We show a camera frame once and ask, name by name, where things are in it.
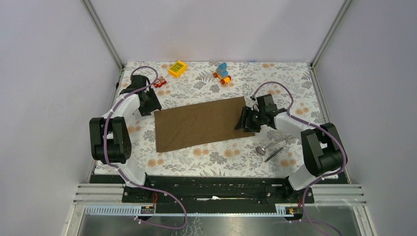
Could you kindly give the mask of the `brown cloth napkin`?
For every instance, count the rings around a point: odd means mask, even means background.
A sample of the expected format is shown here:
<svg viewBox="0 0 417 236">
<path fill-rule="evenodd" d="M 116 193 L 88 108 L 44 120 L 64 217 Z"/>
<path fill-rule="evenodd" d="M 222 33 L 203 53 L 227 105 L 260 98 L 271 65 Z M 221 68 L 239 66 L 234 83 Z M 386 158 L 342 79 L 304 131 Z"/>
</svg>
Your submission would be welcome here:
<svg viewBox="0 0 417 236">
<path fill-rule="evenodd" d="M 254 136 L 235 130 L 244 97 L 235 97 L 154 112 L 157 152 Z"/>
</svg>

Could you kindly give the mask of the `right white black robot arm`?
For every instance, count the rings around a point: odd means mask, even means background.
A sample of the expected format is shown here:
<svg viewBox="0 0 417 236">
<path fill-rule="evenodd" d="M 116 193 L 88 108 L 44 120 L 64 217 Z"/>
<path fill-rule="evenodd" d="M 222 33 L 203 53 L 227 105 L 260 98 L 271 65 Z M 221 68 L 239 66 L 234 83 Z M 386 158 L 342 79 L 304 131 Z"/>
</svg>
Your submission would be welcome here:
<svg viewBox="0 0 417 236">
<path fill-rule="evenodd" d="M 302 189 L 344 169 L 347 155 L 334 124 L 318 125 L 298 118 L 289 109 L 279 109 L 271 95 L 259 96 L 256 101 L 256 108 L 242 108 L 236 130 L 259 133 L 266 125 L 281 129 L 301 142 L 303 164 L 286 177 L 282 189 L 284 200 L 295 202 L 301 197 Z"/>
</svg>

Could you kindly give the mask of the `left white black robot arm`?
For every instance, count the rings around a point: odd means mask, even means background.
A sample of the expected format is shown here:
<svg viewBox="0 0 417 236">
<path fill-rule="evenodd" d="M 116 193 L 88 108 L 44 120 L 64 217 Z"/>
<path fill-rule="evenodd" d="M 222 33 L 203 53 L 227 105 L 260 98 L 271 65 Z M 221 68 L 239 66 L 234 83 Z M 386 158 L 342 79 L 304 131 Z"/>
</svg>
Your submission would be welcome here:
<svg viewBox="0 0 417 236">
<path fill-rule="evenodd" d="M 135 112 L 147 117 L 161 109 L 149 78 L 133 75 L 131 84 L 120 92 L 115 105 L 103 116 L 89 121 L 93 159 L 114 167 L 128 187 L 135 187 L 133 194 L 140 202 L 150 200 L 153 190 L 145 184 L 146 172 L 131 159 L 132 142 L 127 121 L 134 117 Z"/>
</svg>

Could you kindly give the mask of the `red toy block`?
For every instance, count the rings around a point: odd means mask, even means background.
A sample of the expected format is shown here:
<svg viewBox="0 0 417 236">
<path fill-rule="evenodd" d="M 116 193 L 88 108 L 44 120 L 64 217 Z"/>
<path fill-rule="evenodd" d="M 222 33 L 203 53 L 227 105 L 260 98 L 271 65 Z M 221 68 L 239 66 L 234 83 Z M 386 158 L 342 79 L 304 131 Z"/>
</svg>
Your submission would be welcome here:
<svg viewBox="0 0 417 236">
<path fill-rule="evenodd" d="M 163 76 L 160 76 L 154 83 L 155 88 L 160 88 L 167 83 L 166 79 Z"/>
</svg>

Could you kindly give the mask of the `metal spoon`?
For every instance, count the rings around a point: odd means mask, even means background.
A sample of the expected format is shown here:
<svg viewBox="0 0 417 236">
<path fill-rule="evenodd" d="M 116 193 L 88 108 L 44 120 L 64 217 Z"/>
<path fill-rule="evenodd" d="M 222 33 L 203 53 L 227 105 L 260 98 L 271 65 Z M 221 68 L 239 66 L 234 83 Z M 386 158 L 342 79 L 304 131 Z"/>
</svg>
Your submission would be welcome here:
<svg viewBox="0 0 417 236">
<path fill-rule="evenodd" d="M 280 142 L 282 142 L 282 141 L 284 141 L 284 140 L 286 140 L 286 139 L 288 139 L 288 138 L 290 138 L 290 137 L 291 137 L 291 135 L 285 136 L 284 138 L 281 138 L 281 139 L 279 139 L 278 141 L 276 141 L 276 142 L 274 142 L 274 143 L 271 143 L 271 144 L 269 144 L 269 145 L 266 145 L 266 146 L 264 146 L 264 147 L 262 147 L 262 146 L 258 146 L 258 147 L 256 147 L 256 148 L 255 148 L 255 152 L 256 152 L 258 155 L 264 156 L 264 155 L 266 154 L 266 150 L 267 150 L 268 148 L 270 148 L 270 147 L 272 147 L 272 146 L 274 146 L 274 145 L 276 145 L 276 144 L 278 144 L 278 143 L 280 143 Z"/>
</svg>

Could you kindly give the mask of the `yellow toy block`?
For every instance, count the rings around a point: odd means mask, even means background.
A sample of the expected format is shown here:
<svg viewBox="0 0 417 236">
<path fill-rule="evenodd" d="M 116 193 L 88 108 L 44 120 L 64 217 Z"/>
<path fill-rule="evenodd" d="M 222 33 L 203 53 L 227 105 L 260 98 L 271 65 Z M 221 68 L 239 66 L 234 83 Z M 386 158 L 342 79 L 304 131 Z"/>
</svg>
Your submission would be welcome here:
<svg viewBox="0 0 417 236">
<path fill-rule="evenodd" d="M 168 72 L 171 76 L 178 78 L 186 71 L 186 69 L 187 64 L 185 64 L 183 61 L 178 60 L 169 68 Z"/>
</svg>

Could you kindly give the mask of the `blue orange toy car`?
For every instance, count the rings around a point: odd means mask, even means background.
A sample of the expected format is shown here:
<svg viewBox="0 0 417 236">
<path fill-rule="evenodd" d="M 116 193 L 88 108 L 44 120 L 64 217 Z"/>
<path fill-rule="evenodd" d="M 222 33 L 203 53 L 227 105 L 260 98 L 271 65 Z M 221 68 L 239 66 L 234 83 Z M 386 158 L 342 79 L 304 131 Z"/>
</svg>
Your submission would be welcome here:
<svg viewBox="0 0 417 236">
<path fill-rule="evenodd" d="M 218 65 L 215 72 L 213 73 L 213 77 L 218 78 L 222 85 L 228 84 L 231 81 L 231 76 L 227 71 L 227 64 L 225 62 Z"/>
</svg>

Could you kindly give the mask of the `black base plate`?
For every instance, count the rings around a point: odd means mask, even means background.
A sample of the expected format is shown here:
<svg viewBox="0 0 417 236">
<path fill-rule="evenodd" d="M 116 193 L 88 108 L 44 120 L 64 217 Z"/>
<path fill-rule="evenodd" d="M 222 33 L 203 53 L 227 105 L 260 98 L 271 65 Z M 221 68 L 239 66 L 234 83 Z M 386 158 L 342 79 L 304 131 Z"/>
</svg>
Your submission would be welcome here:
<svg viewBox="0 0 417 236">
<path fill-rule="evenodd" d="M 271 214 L 276 205 L 314 203 L 312 190 L 290 190 L 283 178 L 149 176 L 145 189 L 128 187 L 120 176 L 93 175 L 93 187 L 115 187 L 122 203 L 146 204 L 156 213 Z"/>
</svg>

